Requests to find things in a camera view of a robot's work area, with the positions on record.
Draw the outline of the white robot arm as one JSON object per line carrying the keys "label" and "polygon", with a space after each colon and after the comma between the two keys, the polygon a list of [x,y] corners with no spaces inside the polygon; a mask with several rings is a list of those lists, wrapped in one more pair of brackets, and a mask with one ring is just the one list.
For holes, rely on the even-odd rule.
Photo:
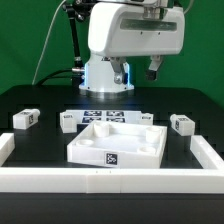
{"label": "white robot arm", "polygon": [[183,8],[169,0],[100,0],[90,14],[90,59],[80,92],[97,98],[132,92],[128,57],[150,57],[146,75],[154,79],[163,57],[181,51],[184,29]]}

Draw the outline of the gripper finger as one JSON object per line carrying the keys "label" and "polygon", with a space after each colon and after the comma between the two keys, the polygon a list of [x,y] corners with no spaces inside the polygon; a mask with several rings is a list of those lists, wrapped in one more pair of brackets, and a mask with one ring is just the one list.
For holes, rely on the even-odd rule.
{"label": "gripper finger", "polygon": [[150,57],[151,63],[146,70],[146,78],[149,81],[155,81],[157,79],[159,68],[163,62],[163,57],[160,55],[153,55]]}
{"label": "gripper finger", "polygon": [[125,80],[124,60],[119,57],[111,57],[110,63],[114,71],[114,82],[116,84],[123,84]]}

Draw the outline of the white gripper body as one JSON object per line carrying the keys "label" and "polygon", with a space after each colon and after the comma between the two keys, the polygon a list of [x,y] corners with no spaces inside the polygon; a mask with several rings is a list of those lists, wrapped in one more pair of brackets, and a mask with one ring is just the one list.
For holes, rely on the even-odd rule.
{"label": "white gripper body", "polygon": [[88,46],[106,57],[178,54],[184,41],[183,9],[164,10],[162,19],[141,6],[97,3],[91,12]]}

